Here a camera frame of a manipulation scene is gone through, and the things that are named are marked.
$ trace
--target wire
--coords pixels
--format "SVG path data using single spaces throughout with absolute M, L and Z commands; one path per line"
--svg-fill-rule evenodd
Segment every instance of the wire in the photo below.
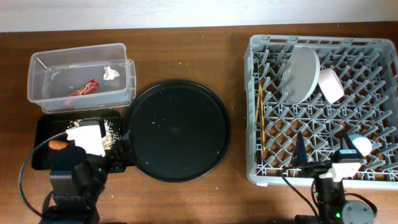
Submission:
M 59 136 L 61 136 L 61 135 L 63 135 L 63 134 L 66 134 L 66 132 L 62 132 L 62 133 L 60 133 L 60 134 L 56 134 L 56 135 L 52 136 L 51 138 L 45 140 L 44 142 L 40 143 L 38 146 L 36 146 L 36 147 L 29 153 L 29 155 L 26 157 L 24 163 L 22 164 L 21 170 L 19 171 L 19 177 L 18 177 L 18 189 L 19 189 L 19 194 L 21 195 L 22 200 L 24 201 L 24 203 L 26 204 L 26 206 L 27 206 L 30 210 L 32 210 L 32 212 L 34 212 L 36 215 L 38 215 L 39 217 L 42 217 L 42 214 L 41 214 L 39 211 L 37 211 L 37 210 L 27 201 L 27 199 L 26 199 L 26 197 L 25 197 L 25 194 L 24 194 L 24 191 L 22 190 L 22 174 L 24 173 L 24 169 L 25 169 L 25 166 L 26 166 L 26 164 L 27 164 L 27 161 L 33 156 L 33 154 L 34 154 L 37 150 L 39 150 L 43 145 L 47 144 L 49 141 L 51 141 L 51 140 L 53 140 L 53 139 L 55 139 L 55 138 L 57 138 L 57 137 L 59 137 Z
M 376 217 L 377 207 L 375 206 L 375 204 L 373 204 L 367 198 L 363 197 L 362 195 L 356 194 L 356 193 L 347 193 L 346 195 L 351 195 L 351 196 L 357 197 L 357 198 L 361 199 L 362 201 L 366 202 L 371 207 L 371 209 L 373 211 L 373 215 Z
M 280 177 L 285 181 L 285 183 L 286 183 L 292 190 L 294 190 L 294 192 L 296 192 L 296 194 L 298 194 L 298 196 L 300 196 L 303 200 L 305 200 L 305 202 L 311 207 L 311 209 L 312 209 L 312 211 L 313 211 L 313 213 L 314 213 L 314 215 L 315 215 L 315 218 L 317 219 L 317 222 L 318 222 L 318 223 L 321 223 L 321 221 L 320 221 L 320 219 L 319 219 L 318 212 L 315 210 L 315 208 L 313 207 L 313 205 L 311 204 L 311 202 L 310 202 L 308 199 L 306 199 L 306 198 L 304 197 L 304 195 L 302 195 L 295 187 L 293 187 L 293 185 L 290 184 L 289 181 L 287 181 L 286 177 L 284 176 L 284 172 L 285 172 L 285 171 L 287 171 L 287 170 L 289 170 L 289 169 L 295 169 L 295 168 L 298 168 L 298 167 L 284 168 L 284 169 L 282 170 L 282 172 L 280 173 Z
M 315 195 L 313 193 L 314 187 L 315 187 L 315 180 L 313 180 L 312 185 L 311 185 L 311 197 L 312 197 L 313 204 L 318 208 L 318 202 L 315 200 Z

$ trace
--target brown food piece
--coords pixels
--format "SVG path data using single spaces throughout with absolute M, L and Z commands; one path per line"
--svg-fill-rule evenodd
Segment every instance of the brown food piece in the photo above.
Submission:
M 49 141 L 49 147 L 54 150 L 61 150 L 65 148 L 68 145 L 68 143 L 63 142 L 63 141 L 58 141 L 58 140 L 51 140 Z

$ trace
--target dish rack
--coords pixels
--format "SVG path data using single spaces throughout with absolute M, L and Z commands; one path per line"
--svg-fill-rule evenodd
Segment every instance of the dish rack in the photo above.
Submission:
M 329 104 L 319 87 L 303 103 L 284 101 L 280 90 L 289 57 L 299 47 L 310 47 L 321 69 L 332 68 L 345 90 Z M 398 189 L 398 59 L 387 39 L 254 35 L 244 55 L 247 100 L 246 174 L 250 182 L 284 185 L 280 177 L 295 149 L 297 133 L 304 136 L 308 161 L 324 161 L 340 148 L 339 134 L 360 133 L 372 142 L 372 151 L 359 172 L 344 180 L 347 188 Z M 256 102 L 262 85 L 264 127 L 256 123 Z M 265 130 L 262 148 L 261 128 Z M 300 169 L 284 173 L 296 186 L 311 186 Z

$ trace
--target white plate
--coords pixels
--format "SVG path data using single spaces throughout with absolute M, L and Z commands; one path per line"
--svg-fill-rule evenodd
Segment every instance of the white plate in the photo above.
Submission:
M 282 74 L 282 78 L 286 78 L 286 84 L 281 89 L 288 93 L 286 102 L 301 103 L 310 97 L 318 84 L 319 73 L 317 53 L 309 47 L 295 49 Z

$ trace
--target clear plastic container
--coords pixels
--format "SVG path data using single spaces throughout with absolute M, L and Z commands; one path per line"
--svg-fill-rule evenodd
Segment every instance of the clear plastic container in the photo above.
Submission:
M 104 68 L 119 72 L 104 80 Z M 91 78 L 99 87 L 87 95 L 69 96 Z M 30 59 L 27 97 L 45 113 L 128 106 L 136 97 L 134 62 L 124 44 L 107 44 L 38 52 Z

